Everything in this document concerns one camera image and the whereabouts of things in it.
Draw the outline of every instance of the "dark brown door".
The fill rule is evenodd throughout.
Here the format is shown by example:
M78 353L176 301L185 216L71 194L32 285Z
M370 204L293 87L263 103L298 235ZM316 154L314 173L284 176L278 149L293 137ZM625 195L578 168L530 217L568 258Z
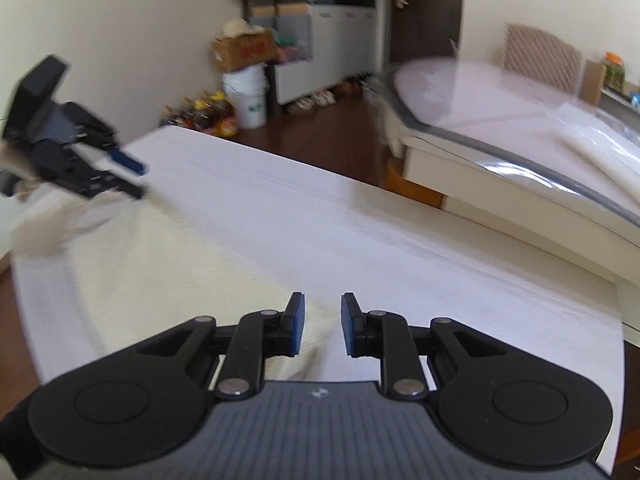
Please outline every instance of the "dark brown door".
M391 0L391 61L453 56L462 0Z

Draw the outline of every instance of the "wooden floor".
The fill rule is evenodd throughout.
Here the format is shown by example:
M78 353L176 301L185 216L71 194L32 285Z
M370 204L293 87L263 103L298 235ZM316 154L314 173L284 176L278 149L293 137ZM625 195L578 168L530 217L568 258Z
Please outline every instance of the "wooden floor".
M240 132L235 142L379 186L385 152L376 142L361 98L305 116L283 116L258 130ZM623 433L640 428L640 349L625 343ZM38 385L22 336L10 272L0 276L0 416ZM634 479L633 461L617 466L613 478Z

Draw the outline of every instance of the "chair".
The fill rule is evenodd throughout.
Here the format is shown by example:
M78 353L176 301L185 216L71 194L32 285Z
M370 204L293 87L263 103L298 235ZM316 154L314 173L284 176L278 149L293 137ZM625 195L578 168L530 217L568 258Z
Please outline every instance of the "chair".
M549 32L508 23L502 67L575 94L582 56L579 50Z

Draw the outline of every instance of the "plastic bucket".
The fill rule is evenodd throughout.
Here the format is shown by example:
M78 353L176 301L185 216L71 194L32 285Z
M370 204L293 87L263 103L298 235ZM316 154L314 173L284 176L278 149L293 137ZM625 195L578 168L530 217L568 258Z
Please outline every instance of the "plastic bucket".
M267 123L267 90L264 64L222 75L222 88L236 107L238 128L251 130Z

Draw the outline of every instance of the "metal screw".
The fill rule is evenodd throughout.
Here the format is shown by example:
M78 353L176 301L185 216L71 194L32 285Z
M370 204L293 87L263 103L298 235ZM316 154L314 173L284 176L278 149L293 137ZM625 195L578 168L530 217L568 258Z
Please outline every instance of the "metal screw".
M218 385L218 390L225 395L242 395L249 391L250 384L240 377L225 379Z
M394 390L400 395L415 396L424 391L424 384L416 379L400 379L394 383Z

